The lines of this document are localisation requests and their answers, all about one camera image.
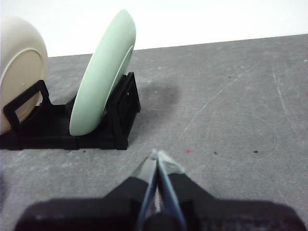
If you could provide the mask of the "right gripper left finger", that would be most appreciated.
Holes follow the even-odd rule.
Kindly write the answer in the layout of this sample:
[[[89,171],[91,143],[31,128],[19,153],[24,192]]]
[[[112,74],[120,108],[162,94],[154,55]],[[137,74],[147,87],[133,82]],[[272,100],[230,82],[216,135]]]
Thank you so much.
[[[151,150],[132,174],[109,192],[105,198],[131,199],[138,203],[140,212],[147,212],[156,190],[157,158],[157,150]]]

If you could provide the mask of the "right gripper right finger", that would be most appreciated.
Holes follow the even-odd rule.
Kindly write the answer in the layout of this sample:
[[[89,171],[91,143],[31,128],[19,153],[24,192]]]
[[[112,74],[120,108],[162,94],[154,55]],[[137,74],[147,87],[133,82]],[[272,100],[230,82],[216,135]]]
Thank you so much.
[[[166,152],[157,153],[158,182],[165,210],[178,217],[189,217],[193,203],[215,198],[186,175],[182,166]]]

